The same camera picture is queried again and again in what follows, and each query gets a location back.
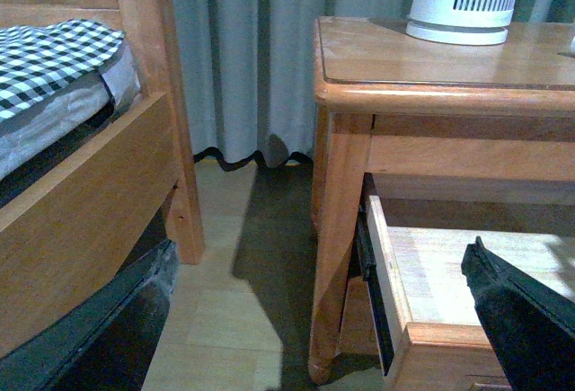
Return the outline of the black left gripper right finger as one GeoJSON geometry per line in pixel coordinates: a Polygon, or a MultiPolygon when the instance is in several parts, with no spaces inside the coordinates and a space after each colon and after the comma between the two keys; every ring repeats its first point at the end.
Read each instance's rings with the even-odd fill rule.
{"type": "Polygon", "coordinates": [[[474,309],[514,390],[574,388],[574,303],[486,249],[476,237],[461,270],[474,309]]]}

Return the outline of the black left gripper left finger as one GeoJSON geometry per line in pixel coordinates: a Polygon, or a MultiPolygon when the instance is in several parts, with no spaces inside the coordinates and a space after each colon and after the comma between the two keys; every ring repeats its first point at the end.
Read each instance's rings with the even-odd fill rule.
{"type": "Polygon", "coordinates": [[[139,390],[169,315],[179,267],[165,239],[1,359],[3,390],[139,390]]]}

